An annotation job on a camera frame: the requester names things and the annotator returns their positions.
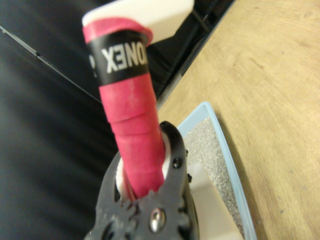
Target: wooden table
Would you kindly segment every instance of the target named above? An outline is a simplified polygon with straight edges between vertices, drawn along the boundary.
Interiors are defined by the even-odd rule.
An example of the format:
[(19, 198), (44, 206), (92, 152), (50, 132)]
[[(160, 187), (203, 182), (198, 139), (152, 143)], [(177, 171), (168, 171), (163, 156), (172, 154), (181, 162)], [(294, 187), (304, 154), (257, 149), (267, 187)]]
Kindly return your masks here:
[(215, 111), (259, 239), (320, 239), (320, 1), (237, 0), (159, 111)]

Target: black clamp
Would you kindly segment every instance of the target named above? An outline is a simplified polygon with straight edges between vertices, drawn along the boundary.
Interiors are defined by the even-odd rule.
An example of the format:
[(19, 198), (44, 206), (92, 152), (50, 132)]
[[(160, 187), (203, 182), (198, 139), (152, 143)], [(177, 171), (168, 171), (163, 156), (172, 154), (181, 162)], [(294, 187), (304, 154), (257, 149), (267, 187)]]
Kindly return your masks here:
[(116, 187), (119, 152), (101, 185), (93, 229), (85, 240), (199, 240), (197, 213), (190, 193), (187, 156), (179, 131), (160, 124), (170, 143), (170, 166), (158, 192), (123, 202)]

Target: red grip tape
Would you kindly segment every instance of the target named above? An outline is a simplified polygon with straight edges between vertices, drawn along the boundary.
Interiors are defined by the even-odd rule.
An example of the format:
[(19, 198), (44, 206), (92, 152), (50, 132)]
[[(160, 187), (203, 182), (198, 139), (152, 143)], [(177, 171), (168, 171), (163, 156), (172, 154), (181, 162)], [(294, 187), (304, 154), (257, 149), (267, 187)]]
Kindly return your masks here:
[[(125, 18), (107, 18), (83, 28), (86, 43), (106, 34), (133, 30), (152, 40), (149, 29)], [(156, 96), (149, 73), (99, 87), (107, 120), (123, 159), (124, 169), (137, 198), (164, 183), (165, 147), (159, 127)]]

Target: black fabric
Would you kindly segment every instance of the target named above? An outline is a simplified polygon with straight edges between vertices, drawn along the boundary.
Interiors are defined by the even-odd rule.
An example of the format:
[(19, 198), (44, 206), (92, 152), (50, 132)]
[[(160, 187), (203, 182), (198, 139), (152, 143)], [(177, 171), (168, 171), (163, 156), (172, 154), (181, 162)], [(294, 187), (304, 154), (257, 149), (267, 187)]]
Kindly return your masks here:
[[(0, 25), (99, 99), (81, 20), (85, 13), (108, 2), (112, 1), (1, 0)], [(156, 97), (163, 92), (198, 28), (190, 15), (174, 37), (146, 49)]]
[(102, 105), (0, 34), (0, 239), (83, 239), (117, 152)]

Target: black grip band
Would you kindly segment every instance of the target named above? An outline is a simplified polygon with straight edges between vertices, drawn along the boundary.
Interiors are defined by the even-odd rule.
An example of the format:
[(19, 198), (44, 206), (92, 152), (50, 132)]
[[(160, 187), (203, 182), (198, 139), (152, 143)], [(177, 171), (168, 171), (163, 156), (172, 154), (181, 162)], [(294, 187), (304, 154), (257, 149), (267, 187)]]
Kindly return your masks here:
[(147, 36), (131, 30), (114, 32), (89, 42), (90, 63), (99, 86), (148, 73), (147, 42)]

